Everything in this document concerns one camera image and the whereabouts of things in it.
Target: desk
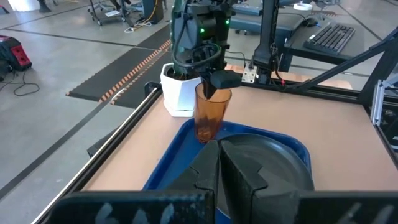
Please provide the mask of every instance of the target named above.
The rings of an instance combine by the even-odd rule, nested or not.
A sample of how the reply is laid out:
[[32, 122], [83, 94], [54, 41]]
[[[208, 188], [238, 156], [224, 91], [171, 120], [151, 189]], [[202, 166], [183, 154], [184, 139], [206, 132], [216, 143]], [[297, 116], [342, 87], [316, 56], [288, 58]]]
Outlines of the desk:
[[[142, 188], [188, 119], [171, 117], [163, 100], [156, 100], [84, 190]], [[241, 87], [233, 89], [224, 119], [305, 144], [317, 190], [398, 190], [398, 171], [360, 105]]]
[[[327, 22], [321, 22], [321, 26], [324, 26]], [[338, 55], [329, 55], [316, 50], [311, 50], [303, 46], [304, 42], [320, 27], [299, 27], [293, 36], [285, 43], [283, 53], [287, 55], [294, 55], [298, 57], [308, 58], [317, 60], [320, 62], [332, 63], [338, 65], [343, 63], [360, 53], [364, 52], [364, 29], [361, 26], [347, 24], [347, 26], [354, 27], [355, 33], [352, 38], [345, 45], [343, 50]]]

